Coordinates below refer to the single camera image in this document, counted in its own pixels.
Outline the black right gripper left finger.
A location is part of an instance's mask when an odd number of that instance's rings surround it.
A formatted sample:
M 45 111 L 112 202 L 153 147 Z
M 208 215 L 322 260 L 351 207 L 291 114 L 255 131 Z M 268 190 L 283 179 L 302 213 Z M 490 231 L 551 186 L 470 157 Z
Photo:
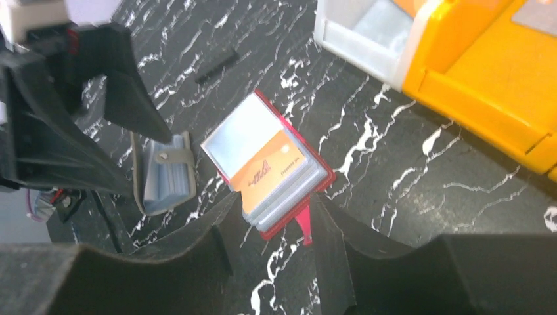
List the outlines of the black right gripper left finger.
M 242 197 L 128 255 L 3 244 L 2 314 L 220 314 L 238 267 Z

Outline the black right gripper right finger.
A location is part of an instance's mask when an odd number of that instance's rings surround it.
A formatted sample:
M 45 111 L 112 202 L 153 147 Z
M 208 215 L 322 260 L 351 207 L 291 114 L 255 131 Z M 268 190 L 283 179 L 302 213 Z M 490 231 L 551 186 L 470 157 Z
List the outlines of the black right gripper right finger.
M 555 314 L 556 236 L 442 234 L 395 241 L 311 196 L 323 314 Z

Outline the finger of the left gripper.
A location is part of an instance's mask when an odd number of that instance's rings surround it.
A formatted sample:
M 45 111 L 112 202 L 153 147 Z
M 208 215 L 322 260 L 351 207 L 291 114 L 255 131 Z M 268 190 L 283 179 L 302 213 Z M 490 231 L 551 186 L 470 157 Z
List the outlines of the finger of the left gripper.
M 129 28 L 115 22 L 73 25 L 67 38 L 66 82 L 81 89 L 86 81 L 105 76 L 105 120 L 152 140 L 170 142 L 173 134 L 138 73 Z
M 1 53 L 1 178 L 17 187 L 130 195 L 124 172 L 74 123 L 81 91 L 34 52 Z

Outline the red leather card holder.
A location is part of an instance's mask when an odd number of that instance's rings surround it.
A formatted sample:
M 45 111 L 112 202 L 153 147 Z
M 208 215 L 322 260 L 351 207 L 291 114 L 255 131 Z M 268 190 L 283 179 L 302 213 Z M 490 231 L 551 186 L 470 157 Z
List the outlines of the red leather card holder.
M 201 147 L 241 194 L 242 216 L 264 240 L 295 220 L 311 244 L 309 197 L 336 175 L 261 91 L 249 94 Z

